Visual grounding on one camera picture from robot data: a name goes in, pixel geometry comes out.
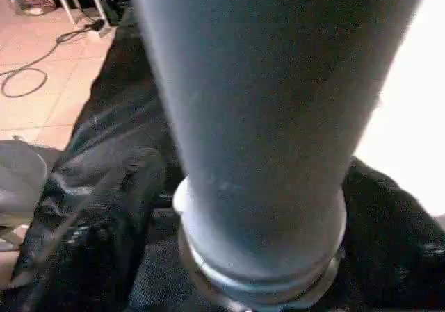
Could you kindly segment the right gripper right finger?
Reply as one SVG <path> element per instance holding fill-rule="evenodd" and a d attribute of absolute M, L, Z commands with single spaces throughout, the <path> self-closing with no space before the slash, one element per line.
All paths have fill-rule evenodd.
<path fill-rule="evenodd" d="M 444 309 L 444 230 L 406 190 L 358 158 L 342 184 L 346 254 L 365 305 Z"/>

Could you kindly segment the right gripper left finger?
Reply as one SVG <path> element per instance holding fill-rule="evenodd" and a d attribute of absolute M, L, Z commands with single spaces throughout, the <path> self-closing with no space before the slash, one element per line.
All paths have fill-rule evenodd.
<path fill-rule="evenodd" d="M 153 148 L 116 162 L 51 171 L 9 286 L 11 311 L 121 311 L 127 303 L 165 163 Z"/>

